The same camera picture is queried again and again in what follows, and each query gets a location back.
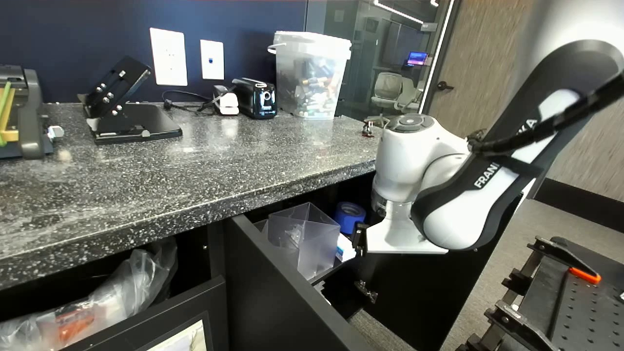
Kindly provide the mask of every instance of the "wall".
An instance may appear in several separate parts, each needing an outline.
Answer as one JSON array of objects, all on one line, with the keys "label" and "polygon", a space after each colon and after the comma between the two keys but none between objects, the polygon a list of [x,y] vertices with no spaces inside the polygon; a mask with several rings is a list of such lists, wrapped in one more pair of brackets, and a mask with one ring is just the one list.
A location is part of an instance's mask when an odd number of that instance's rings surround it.
[{"label": "wall", "polygon": [[[431,106],[447,130],[459,135],[490,128],[505,108],[513,85],[517,42],[529,0],[464,0],[441,81],[457,87],[437,94]],[[619,176],[624,171],[624,104],[601,112],[558,157],[548,178],[624,202]]]},{"label": "wall", "polygon": [[[151,65],[147,30],[156,26],[186,32],[199,91],[199,40],[227,44],[227,79],[266,79],[273,32],[305,24],[307,0],[4,0],[0,63],[37,69],[49,100],[74,100],[125,55]],[[141,94],[154,96],[154,85]]]}]

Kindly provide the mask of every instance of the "drawer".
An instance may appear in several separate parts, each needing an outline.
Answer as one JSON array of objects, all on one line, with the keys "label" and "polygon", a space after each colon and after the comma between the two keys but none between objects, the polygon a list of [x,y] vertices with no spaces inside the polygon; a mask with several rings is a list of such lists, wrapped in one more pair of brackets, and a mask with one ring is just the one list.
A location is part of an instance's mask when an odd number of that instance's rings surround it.
[{"label": "drawer", "polygon": [[326,299],[273,249],[246,217],[229,221],[221,272],[229,282],[230,348],[373,350]]},{"label": "drawer", "polygon": [[203,328],[207,351],[229,350],[227,284],[211,280],[184,295],[156,305],[127,323],[108,328],[69,351],[152,350],[188,328]]}]

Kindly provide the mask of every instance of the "clear plastic bag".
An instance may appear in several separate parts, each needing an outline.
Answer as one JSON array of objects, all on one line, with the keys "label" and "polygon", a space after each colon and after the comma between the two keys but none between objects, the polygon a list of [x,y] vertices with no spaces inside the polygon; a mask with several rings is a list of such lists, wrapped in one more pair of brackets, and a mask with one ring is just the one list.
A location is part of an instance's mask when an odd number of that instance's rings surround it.
[{"label": "clear plastic bag", "polygon": [[135,250],[86,301],[0,325],[0,351],[51,351],[119,325],[154,303],[176,266],[176,243]]}]

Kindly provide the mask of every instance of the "black device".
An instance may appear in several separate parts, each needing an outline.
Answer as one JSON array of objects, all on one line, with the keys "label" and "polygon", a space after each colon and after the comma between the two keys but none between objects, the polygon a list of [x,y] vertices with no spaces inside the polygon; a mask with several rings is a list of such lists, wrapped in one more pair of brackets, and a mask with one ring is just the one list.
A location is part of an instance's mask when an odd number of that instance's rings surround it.
[{"label": "black device", "polygon": [[51,124],[39,77],[35,71],[0,65],[0,89],[10,85],[16,91],[14,106],[6,130],[20,137],[0,147],[0,159],[43,159],[53,155],[53,137],[63,137],[63,130]]},{"label": "black device", "polygon": [[182,137],[182,130],[156,106],[127,104],[152,71],[127,57],[84,98],[88,126],[98,145]]},{"label": "black device", "polygon": [[275,87],[252,79],[236,79],[232,85],[244,116],[252,120],[273,120],[277,116]]}]

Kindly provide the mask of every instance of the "robotic arm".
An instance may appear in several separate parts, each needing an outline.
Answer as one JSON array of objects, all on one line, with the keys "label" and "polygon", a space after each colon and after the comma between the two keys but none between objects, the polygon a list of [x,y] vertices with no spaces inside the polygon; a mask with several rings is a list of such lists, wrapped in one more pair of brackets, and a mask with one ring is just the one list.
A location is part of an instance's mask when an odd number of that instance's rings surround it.
[{"label": "robotic arm", "polygon": [[624,96],[624,3],[535,0],[523,85],[484,137],[406,116],[381,143],[369,254],[445,254],[496,239],[587,120]]}]

